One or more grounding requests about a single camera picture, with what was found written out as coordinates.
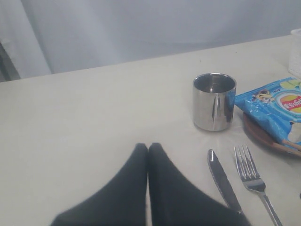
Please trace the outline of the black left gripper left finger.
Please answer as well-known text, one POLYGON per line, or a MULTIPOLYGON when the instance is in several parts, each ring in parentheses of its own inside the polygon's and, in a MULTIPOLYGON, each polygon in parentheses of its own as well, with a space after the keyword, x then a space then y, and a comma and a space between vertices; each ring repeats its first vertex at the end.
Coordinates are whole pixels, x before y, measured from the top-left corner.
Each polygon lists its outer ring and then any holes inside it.
POLYGON ((54 226, 146 225, 148 148, 138 143, 120 171, 102 189, 56 216, 54 226))

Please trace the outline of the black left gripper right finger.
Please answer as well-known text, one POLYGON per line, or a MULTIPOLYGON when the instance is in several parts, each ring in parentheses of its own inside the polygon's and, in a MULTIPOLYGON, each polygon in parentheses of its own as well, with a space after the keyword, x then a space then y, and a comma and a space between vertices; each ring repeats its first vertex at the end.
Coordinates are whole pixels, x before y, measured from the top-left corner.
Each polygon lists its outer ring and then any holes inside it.
POLYGON ((154 226, 248 226, 246 217, 194 186, 160 143, 148 152, 151 219, 154 226))

